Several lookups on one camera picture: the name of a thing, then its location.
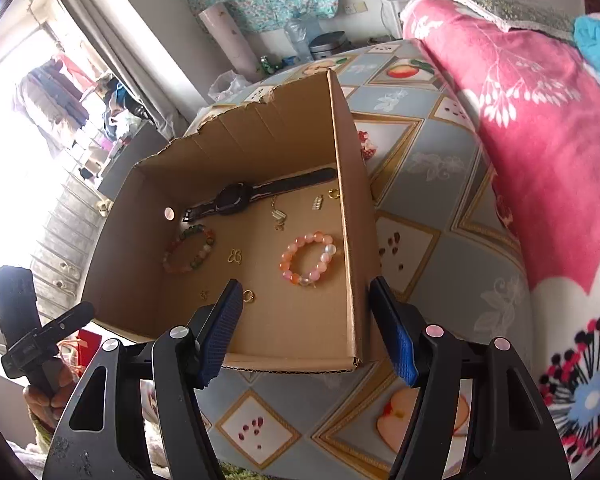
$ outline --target green and orange beaded bracelet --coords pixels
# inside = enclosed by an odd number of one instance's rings
[[[195,258],[193,258],[193,261],[189,265],[182,266],[179,268],[171,267],[169,264],[169,256],[171,256],[173,251],[175,251],[180,246],[180,244],[183,243],[184,240],[197,233],[203,233],[206,237],[206,243],[202,246],[200,252],[198,252],[198,254],[195,256]],[[216,234],[213,232],[212,229],[209,229],[203,226],[202,224],[192,225],[191,227],[184,229],[184,231],[180,233],[178,239],[171,242],[169,248],[166,251],[164,251],[164,256],[162,258],[162,267],[164,268],[165,272],[168,272],[170,274],[175,274],[178,272],[188,272],[190,270],[197,269],[200,265],[202,265],[202,262],[205,261],[206,257],[209,255],[211,249],[213,248],[213,244],[215,243]]]

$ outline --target pillow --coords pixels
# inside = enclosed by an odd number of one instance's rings
[[[573,43],[574,18],[561,10],[531,0],[453,0],[469,7],[502,32],[526,28]]]

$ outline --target watch face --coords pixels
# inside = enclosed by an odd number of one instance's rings
[[[225,187],[218,196],[216,196],[216,211],[233,211],[246,207],[249,203],[250,186],[239,182]]]

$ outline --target gray curtain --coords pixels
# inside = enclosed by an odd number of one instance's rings
[[[58,2],[127,91],[144,105],[162,136],[167,140],[179,137],[187,127],[186,120],[120,40],[96,5],[91,0]]]

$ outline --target pink blanket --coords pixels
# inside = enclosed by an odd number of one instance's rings
[[[569,45],[450,0],[413,0],[402,17],[498,173],[532,291],[534,373],[579,467],[600,446],[600,80]]]

